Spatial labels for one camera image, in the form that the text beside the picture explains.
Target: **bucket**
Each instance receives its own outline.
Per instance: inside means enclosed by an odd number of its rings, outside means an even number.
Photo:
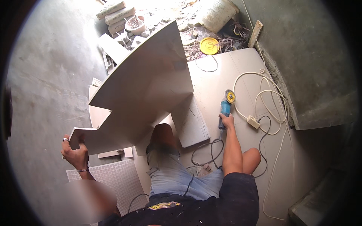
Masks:
[[[141,35],[142,32],[146,31],[146,24],[144,23],[143,16],[137,16],[137,17],[140,21],[142,21],[142,23],[138,27],[132,28],[132,25],[131,25],[131,21],[133,21],[136,18],[136,16],[135,16],[126,22],[125,28],[127,31],[132,32],[132,34],[134,34],[134,35]]]
[[[197,21],[217,33],[237,13],[239,8],[230,0],[202,1]]]

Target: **concrete wall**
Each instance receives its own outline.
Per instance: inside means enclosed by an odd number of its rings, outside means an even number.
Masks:
[[[285,84],[296,129],[354,121],[355,72],[341,31],[324,5],[314,0],[244,1],[253,26],[256,20],[264,25],[261,50],[274,80]],[[250,28],[243,2],[233,2]]]
[[[13,125],[7,141],[17,182],[45,225],[63,222],[57,194],[68,182],[61,142],[73,127],[91,128],[88,84],[107,71],[97,39],[108,33],[94,0],[43,0],[33,10],[10,58]],[[91,166],[119,161],[90,156]]]

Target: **grinder cutting disc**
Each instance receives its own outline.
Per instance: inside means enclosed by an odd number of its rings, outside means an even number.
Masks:
[[[236,101],[235,93],[232,90],[227,89],[225,91],[225,99],[227,102],[229,102],[231,104],[235,103],[235,101]]]

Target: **denim shorts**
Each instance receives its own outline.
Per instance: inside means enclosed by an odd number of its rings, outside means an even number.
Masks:
[[[151,177],[150,196],[169,193],[184,195],[192,176],[180,162],[180,153],[166,144],[147,147],[147,161]],[[211,196],[219,198],[224,173],[218,169],[202,178],[194,177],[186,193],[196,200],[206,200]]]

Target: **extension socket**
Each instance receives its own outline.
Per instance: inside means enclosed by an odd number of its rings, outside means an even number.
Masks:
[[[260,123],[258,123],[256,121],[256,119],[249,115],[248,118],[247,118],[247,123],[249,123],[250,125],[252,125],[253,127],[255,127],[256,129],[258,129],[260,127]]]

